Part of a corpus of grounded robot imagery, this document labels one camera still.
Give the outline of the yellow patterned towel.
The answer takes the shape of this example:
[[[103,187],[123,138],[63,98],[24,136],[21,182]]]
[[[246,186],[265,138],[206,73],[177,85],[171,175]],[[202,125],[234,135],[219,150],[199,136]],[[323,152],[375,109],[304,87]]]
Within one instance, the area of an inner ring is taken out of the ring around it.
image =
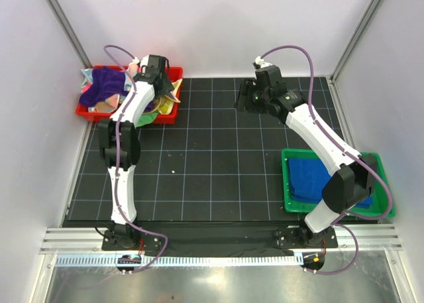
[[[180,89],[181,84],[182,79],[178,79],[177,81],[172,83],[174,89],[170,93],[167,93],[159,99],[154,100],[152,102],[153,109],[151,113],[158,113],[161,115],[171,114],[175,104],[180,103],[179,97],[177,96],[177,92]]]

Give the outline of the blue towel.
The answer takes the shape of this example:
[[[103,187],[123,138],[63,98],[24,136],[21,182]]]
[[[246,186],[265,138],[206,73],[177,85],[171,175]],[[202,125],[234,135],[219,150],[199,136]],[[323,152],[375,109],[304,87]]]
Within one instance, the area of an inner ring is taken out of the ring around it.
[[[375,177],[357,162],[343,164],[332,175],[317,158],[289,158],[284,166],[284,205],[289,212],[309,213],[322,201],[336,213],[352,207],[368,209],[376,199]]]

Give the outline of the green towel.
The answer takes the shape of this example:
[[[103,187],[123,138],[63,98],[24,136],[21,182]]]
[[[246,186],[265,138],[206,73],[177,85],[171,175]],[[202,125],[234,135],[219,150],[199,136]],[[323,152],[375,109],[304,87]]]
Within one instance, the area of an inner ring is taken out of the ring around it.
[[[158,116],[157,112],[142,114],[139,117],[138,121],[135,123],[135,127],[139,128],[139,127],[143,127],[145,125],[149,125],[149,124],[151,124],[155,121],[157,116]]]

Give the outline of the right aluminium frame post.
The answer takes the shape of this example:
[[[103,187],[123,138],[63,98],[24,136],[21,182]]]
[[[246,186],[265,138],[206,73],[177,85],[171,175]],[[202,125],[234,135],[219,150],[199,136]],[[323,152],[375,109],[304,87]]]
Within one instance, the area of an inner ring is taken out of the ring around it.
[[[368,30],[370,24],[372,23],[376,13],[378,12],[378,9],[382,6],[382,3],[384,0],[370,0],[368,3],[365,12],[363,13],[358,25],[356,26],[346,48],[344,49],[339,61],[337,62],[337,65],[335,66],[335,69],[333,73],[331,74],[331,81],[335,83],[337,79],[342,74],[345,66],[347,65],[348,61],[350,60],[351,56],[353,55],[353,52],[357,48],[359,42],[361,41],[362,37]]]

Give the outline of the purple towel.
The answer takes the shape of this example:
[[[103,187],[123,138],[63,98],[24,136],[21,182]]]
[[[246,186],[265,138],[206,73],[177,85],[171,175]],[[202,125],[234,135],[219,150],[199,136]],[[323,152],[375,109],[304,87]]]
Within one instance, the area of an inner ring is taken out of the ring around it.
[[[123,71],[114,70],[108,67],[98,68],[100,86],[97,94],[81,93],[79,103],[84,107],[93,107],[100,101],[105,101],[109,97],[119,94],[126,97],[128,91],[125,87],[126,74]]]

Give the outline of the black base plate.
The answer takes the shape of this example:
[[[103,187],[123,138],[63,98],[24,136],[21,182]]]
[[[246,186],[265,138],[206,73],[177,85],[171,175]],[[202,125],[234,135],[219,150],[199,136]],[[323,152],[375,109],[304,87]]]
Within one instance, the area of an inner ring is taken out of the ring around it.
[[[108,223],[104,251],[143,250],[165,257],[273,257],[295,249],[335,249],[335,230],[313,235],[294,221],[141,221],[141,230]]]

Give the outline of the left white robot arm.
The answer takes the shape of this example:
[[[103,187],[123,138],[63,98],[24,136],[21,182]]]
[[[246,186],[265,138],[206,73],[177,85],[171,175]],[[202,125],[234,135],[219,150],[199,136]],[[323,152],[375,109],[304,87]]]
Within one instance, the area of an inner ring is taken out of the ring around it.
[[[107,167],[113,199],[111,221],[103,233],[102,249],[135,250],[143,237],[153,237],[154,246],[168,238],[136,225],[134,174],[140,159],[140,143],[136,124],[156,98],[170,93],[174,87],[168,77],[169,60],[164,56],[148,55],[135,61],[137,71],[131,76],[131,90],[122,105],[99,124],[99,151]]]

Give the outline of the black grid mat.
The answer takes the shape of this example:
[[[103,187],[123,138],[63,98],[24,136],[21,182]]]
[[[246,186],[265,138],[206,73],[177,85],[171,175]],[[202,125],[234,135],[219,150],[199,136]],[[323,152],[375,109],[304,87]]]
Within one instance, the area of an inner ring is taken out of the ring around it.
[[[172,125],[137,130],[140,221],[297,221],[284,209],[284,149],[306,149],[269,115],[239,112],[239,78],[186,78]]]

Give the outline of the pink towel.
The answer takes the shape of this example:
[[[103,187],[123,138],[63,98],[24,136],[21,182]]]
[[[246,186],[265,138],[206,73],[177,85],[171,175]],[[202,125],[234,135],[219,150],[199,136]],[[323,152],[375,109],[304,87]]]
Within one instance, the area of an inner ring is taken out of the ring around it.
[[[127,72],[129,73],[129,80],[134,80],[134,77],[140,72],[140,64],[137,62],[131,62],[128,65]]]

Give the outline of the left aluminium frame post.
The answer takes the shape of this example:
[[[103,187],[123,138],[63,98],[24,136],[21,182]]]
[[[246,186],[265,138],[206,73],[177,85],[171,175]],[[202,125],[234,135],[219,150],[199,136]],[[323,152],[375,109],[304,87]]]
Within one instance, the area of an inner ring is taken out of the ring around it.
[[[68,20],[59,0],[46,0],[46,2],[50,10],[52,11],[53,15],[55,16],[61,29],[63,30],[64,34],[66,35],[66,38],[68,39],[69,43],[74,49],[74,52],[76,53],[76,56],[79,58],[82,66],[84,68],[92,67],[89,57],[87,56],[87,53],[85,52],[70,21]]]

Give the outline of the aluminium front rail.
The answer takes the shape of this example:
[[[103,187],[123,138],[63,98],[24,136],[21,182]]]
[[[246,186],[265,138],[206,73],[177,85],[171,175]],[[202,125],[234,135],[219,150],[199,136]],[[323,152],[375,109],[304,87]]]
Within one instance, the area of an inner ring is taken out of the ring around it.
[[[392,224],[348,224],[354,233],[361,251],[401,251],[397,231]],[[327,247],[328,252],[354,251],[354,241],[341,227],[334,232],[338,247]],[[101,250],[101,236],[91,228],[49,228],[47,229],[40,254],[53,253],[94,253]]]

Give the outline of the pastel patterned towel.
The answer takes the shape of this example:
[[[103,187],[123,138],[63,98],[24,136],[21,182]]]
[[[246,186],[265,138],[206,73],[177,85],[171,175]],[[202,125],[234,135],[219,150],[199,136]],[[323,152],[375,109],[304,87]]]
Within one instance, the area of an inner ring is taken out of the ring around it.
[[[97,68],[90,68],[84,69],[81,72],[83,74],[81,92],[97,94],[100,86],[99,70]]]

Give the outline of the aluminium frame post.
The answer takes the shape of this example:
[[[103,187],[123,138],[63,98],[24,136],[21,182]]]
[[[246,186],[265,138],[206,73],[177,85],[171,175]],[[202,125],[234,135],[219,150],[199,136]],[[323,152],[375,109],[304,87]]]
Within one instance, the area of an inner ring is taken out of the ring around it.
[[[357,48],[359,42],[361,41],[362,37],[368,30],[370,24],[372,23],[376,13],[378,12],[378,9],[382,6],[382,3],[384,0],[370,0],[368,3],[365,12],[363,13],[358,25],[356,26],[346,48],[344,49],[339,61],[337,62],[337,65],[335,66],[335,69],[333,73],[331,74],[331,81],[335,83],[337,79],[342,74],[345,66],[347,65],[348,61],[350,60],[351,56],[353,55],[353,52]]]
[[[46,2],[50,10],[52,11],[53,15],[55,16],[61,29],[63,30],[64,34],[66,35],[66,38],[68,39],[69,43],[74,49],[74,52],[76,53],[76,56],[79,58],[82,66],[84,68],[92,67],[89,57],[87,56],[87,53],[85,52],[70,21],[68,20],[59,0],[46,0]]]

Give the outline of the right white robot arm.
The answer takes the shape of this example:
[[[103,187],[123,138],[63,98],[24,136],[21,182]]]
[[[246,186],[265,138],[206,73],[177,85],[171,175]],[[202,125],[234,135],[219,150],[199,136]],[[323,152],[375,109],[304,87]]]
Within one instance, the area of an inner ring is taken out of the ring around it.
[[[277,66],[256,68],[255,75],[242,79],[235,109],[277,118],[307,143],[329,173],[321,201],[299,223],[299,242],[314,247],[342,214],[372,195],[378,161],[345,143],[309,106],[304,93],[287,88]]]

